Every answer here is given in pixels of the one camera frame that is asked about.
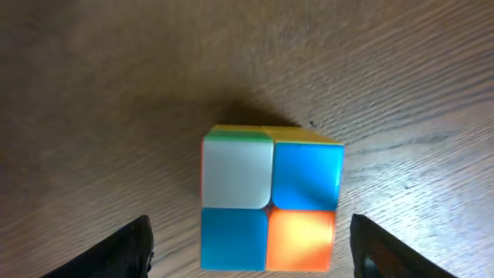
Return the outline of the colourful puzzle cube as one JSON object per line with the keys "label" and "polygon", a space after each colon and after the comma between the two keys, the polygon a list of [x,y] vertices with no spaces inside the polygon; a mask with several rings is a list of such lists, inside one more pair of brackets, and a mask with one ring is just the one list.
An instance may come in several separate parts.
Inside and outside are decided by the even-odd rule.
{"label": "colourful puzzle cube", "polygon": [[328,271],[344,152],[301,127],[214,126],[201,143],[201,268]]}

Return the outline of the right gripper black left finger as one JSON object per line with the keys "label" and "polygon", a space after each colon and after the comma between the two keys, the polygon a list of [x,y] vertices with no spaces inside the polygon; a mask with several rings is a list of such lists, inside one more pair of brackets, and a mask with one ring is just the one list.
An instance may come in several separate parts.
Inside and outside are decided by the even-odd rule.
{"label": "right gripper black left finger", "polygon": [[151,221],[142,215],[43,278],[148,278],[153,256]]}

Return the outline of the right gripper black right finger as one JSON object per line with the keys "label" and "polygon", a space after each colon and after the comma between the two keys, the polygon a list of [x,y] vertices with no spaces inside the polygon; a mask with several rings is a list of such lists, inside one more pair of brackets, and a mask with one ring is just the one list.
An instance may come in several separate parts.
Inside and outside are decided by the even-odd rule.
{"label": "right gripper black right finger", "polygon": [[350,248],[356,278],[454,278],[365,215],[352,215]]}

